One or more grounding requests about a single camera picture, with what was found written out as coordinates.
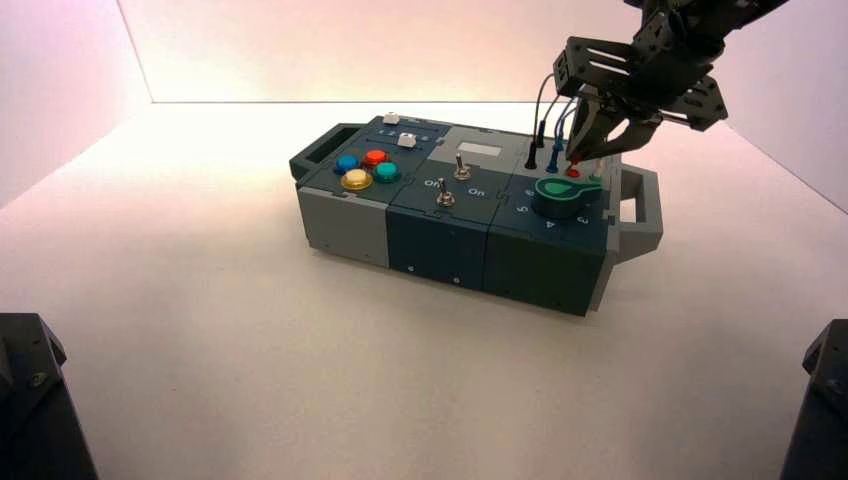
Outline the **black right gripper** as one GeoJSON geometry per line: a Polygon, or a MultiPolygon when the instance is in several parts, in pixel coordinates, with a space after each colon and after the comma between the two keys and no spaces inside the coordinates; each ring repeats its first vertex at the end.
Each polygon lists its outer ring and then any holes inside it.
{"type": "MultiPolygon", "coordinates": [[[[574,96],[592,87],[644,111],[670,113],[690,128],[704,131],[728,117],[713,62],[724,51],[728,20],[717,13],[650,13],[629,44],[570,37],[554,61],[556,90],[574,96]]],[[[661,117],[624,122],[614,104],[583,97],[569,135],[569,162],[622,154],[645,146],[661,117]]]]}

